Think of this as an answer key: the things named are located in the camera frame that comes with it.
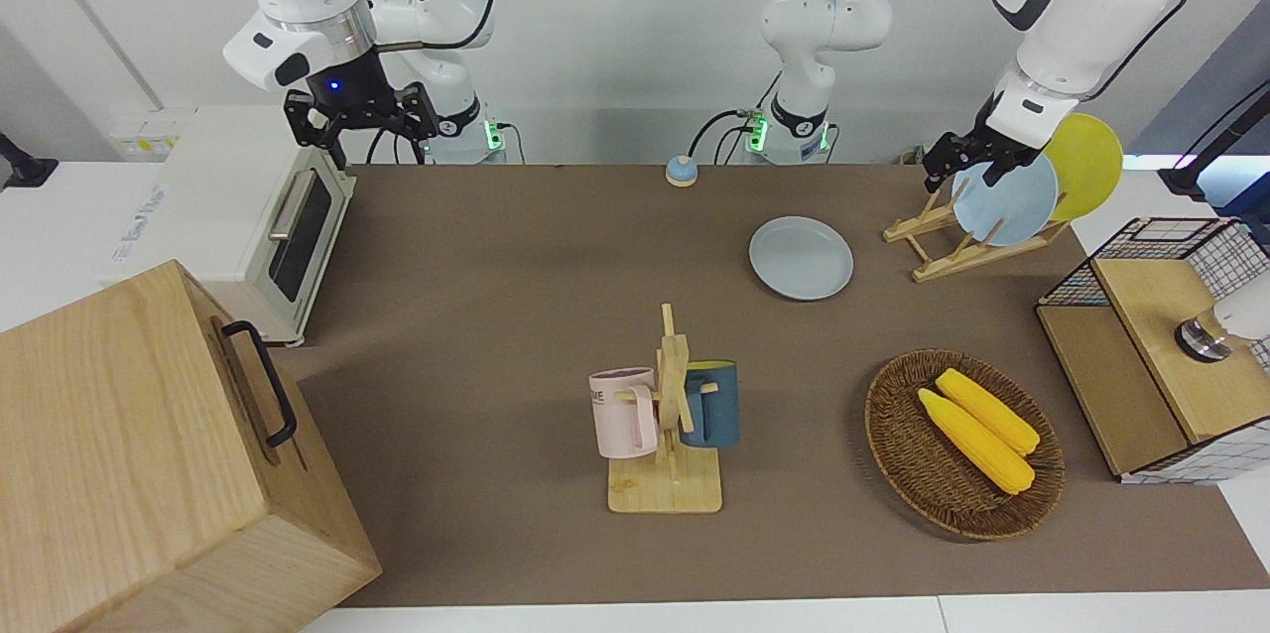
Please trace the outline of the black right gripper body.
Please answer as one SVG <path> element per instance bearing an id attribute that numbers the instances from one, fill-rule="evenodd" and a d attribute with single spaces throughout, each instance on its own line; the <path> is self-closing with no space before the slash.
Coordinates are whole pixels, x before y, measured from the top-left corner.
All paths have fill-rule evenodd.
<path id="1" fill-rule="evenodd" d="M 401 111 L 378 50 L 372 47 L 348 64 L 323 69 L 309 78 L 314 109 L 326 125 L 345 116 L 343 128 L 385 128 L 401 133 Z"/>

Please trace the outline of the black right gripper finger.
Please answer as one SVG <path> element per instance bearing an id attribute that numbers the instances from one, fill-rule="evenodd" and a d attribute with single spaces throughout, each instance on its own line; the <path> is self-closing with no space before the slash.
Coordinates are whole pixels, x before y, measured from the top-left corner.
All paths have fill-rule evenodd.
<path id="1" fill-rule="evenodd" d="M 339 137 L 326 135 L 325 127 L 312 122 L 315 100 L 312 95 L 298 89 L 290 89 L 284 95 L 284 117 L 290 122 L 292 137 L 301 147 L 315 147 L 326 153 L 331 165 L 345 169 L 345 153 L 339 145 Z"/>
<path id="2" fill-rule="evenodd" d="M 423 83 L 410 83 L 396 92 L 400 125 L 396 135 L 405 139 L 418 167 L 425 165 L 427 144 L 439 135 L 439 114 Z"/>

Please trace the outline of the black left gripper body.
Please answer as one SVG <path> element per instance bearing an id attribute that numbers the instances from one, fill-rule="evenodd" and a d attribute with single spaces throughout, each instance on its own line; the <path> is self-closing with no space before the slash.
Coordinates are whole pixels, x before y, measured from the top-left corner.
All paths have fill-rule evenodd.
<path id="1" fill-rule="evenodd" d="M 1030 167 L 1041 154 L 1041 147 L 1029 146 L 987 125 L 1001 103 L 1001 97 L 984 100 L 966 133 L 945 133 L 947 147 L 944 154 L 944 169 L 966 169 L 972 164 L 996 163 L 1003 169 Z"/>

